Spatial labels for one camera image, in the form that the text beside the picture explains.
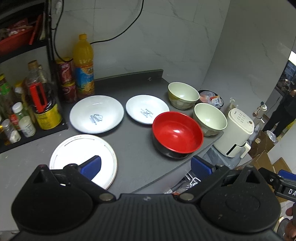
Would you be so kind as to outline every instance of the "hand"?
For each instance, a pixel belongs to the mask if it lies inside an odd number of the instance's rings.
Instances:
[[[288,208],[286,210],[286,215],[293,216],[292,211],[293,211],[293,207]],[[292,219],[291,219],[285,228],[284,239],[285,239],[285,241],[294,241],[295,236],[296,236],[296,227],[292,224]]]

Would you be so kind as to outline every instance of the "white bottle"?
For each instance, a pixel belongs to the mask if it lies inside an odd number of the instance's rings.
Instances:
[[[21,102],[18,102],[12,107],[13,112],[16,114],[19,120],[19,127],[25,137],[31,137],[36,133],[36,128],[32,123],[32,120],[28,113],[23,108]]]

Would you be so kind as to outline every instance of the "green bowl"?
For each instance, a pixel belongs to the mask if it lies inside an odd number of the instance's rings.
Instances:
[[[200,95],[196,89],[188,84],[172,82],[168,85],[168,97],[174,107],[185,110],[194,106]]]

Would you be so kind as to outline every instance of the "power cord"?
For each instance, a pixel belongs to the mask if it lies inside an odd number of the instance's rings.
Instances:
[[[102,43],[102,42],[108,42],[108,41],[111,41],[111,40],[113,40],[113,39],[116,39],[117,37],[119,37],[120,35],[122,35],[123,33],[125,33],[125,32],[126,32],[126,31],[127,31],[127,30],[128,30],[128,29],[129,29],[134,23],[135,23],[135,21],[137,21],[137,19],[140,17],[140,15],[141,15],[141,13],[142,13],[142,11],[143,11],[143,6],[144,6],[144,0],[142,0],[141,10],[140,10],[138,16],[137,16],[137,17],[135,18],[135,20],[134,20],[134,21],[133,21],[133,22],[132,22],[132,23],[131,23],[131,24],[130,24],[125,30],[124,30],[124,31],[122,31],[120,34],[116,35],[116,36],[113,37],[113,38],[106,39],[106,40],[100,40],[100,41],[94,41],[94,42],[91,42],[90,44]],[[54,44],[54,51],[55,51],[57,57],[58,57],[61,61],[65,62],[65,63],[68,63],[68,62],[71,62],[73,59],[68,60],[68,61],[62,59],[61,56],[59,56],[59,54],[58,54],[58,52],[57,52],[57,48],[56,48],[56,44],[55,44],[55,39],[56,39],[57,29],[58,29],[59,22],[60,22],[60,20],[61,20],[61,17],[62,17],[63,12],[64,12],[64,0],[62,0],[62,10],[61,10],[61,14],[60,14],[60,16],[59,16],[59,19],[58,19],[58,21],[57,21],[56,27],[55,27],[55,28],[52,28],[51,30],[54,30],[54,40],[53,40],[53,44]]]

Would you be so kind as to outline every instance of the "plate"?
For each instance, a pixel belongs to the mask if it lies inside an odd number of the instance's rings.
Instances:
[[[107,189],[117,172],[117,158],[112,147],[100,137],[83,134],[66,139],[53,152],[49,168],[63,169],[70,163],[80,165],[95,155],[101,157],[102,166],[92,181]]]
[[[159,114],[167,111],[170,111],[168,105],[151,95],[137,95],[126,103],[126,112],[142,124],[152,124]]]
[[[87,134],[102,133],[117,126],[123,119],[121,103],[105,95],[90,96],[77,102],[70,112],[72,126]]]

